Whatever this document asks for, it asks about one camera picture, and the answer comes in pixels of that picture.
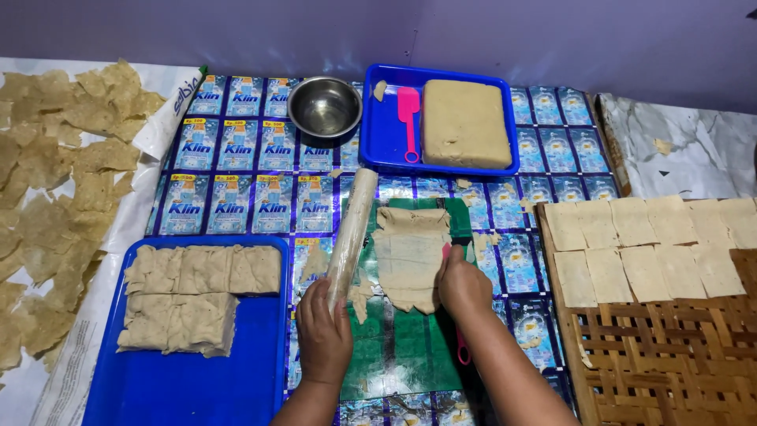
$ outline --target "plastic wrap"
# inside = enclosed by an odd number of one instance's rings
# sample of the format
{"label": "plastic wrap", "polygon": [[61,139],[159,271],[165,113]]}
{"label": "plastic wrap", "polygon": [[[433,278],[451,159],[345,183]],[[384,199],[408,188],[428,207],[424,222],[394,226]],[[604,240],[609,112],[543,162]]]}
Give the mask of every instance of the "plastic wrap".
{"label": "plastic wrap", "polygon": [[355,173],[347,207],[342,215],[341,225],[336,236],[326,276],[332,282],[329,287],[329,312],[334,313],[337,300],[347,297],[352,276],[355,273],[363,240],[366,238],[366,226],[373,206],[376,186],[379,184],[376,172],[360,168]]}

